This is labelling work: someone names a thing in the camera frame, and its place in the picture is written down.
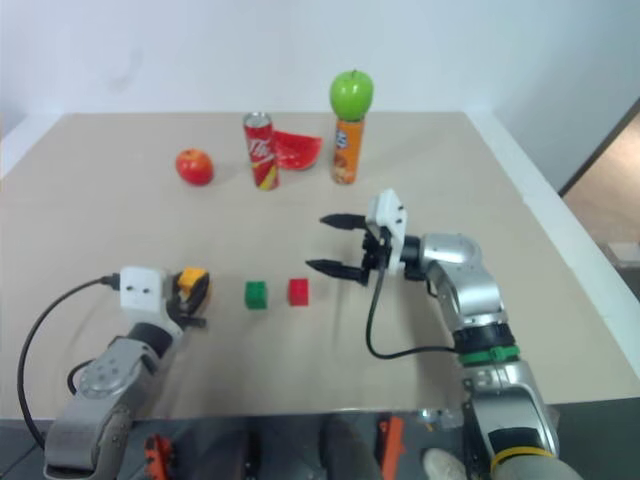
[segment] green cube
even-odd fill
[[[244,290],[244,303],[249,310],[267,308],[267,282],[247,282]]]

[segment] white wall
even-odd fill
[[[633,18],[604,0],[3,1],[9,124],[51,111],[328,110],[334,74],[357,67],[374,78],[375,110],[496,108],[557,187],[640,84],[637,55],[601,58],[633,37]],[[600,62],[612,70],[592,78]],[[585,118],[598,92],[608,101]]]

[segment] green apple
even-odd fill
[[[373,82],[364,72],[342,72],[331,84],[331,108],[340,120],[358,122],[369,111],[373,100]]]

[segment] yellow object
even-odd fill
[[[182,271],[180,278],[178,278],[178,286],[180,287],[180,290],[182,290],[185,295],[190,295],[191,289],[196,282],[206,274],[207,271],[204,268],[186,267]]]
[[[538,447],[507,448],[506,450],[502,450],[495,457],[493,457],[493,460],[491,460],[491,472],[493,473],[493,470],[498,466],[500,462],[515,455],[541,455],[543,457],[554,456],[551,452],[547,452],[546,450]]]
[[[258,188],[260,190],[273,190],[275,187],[278,186],[277,182],[278,182],[278,166],[274,164],[269,169],[269,173],[267,173],[266,177],[264,177],[264,180],[262,180],[262,183],[258,185]]]

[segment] green ring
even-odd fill
[[[463,365],[469,365],[472,363],[504,362],[507,358],[517,357],[519,354],[520,348],[517,345],[512,345],[510,347],[493,347],[481,352],[459,355],[458,359]]]

